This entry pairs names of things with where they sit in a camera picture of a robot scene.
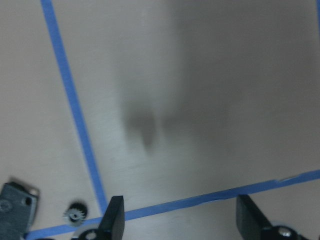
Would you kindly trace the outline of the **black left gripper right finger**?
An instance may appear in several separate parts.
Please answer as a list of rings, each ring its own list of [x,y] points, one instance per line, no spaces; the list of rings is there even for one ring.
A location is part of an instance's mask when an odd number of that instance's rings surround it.
[[[276,228],[249,195],[236,198],[236,226],[244,240],[277,240]]]

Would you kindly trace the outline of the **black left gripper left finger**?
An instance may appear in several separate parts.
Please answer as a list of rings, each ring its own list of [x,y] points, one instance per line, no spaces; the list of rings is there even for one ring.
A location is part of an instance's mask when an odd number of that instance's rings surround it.
[[[121,240],[125,229],[124,197],[113,196],[98,226],[98,240]]]

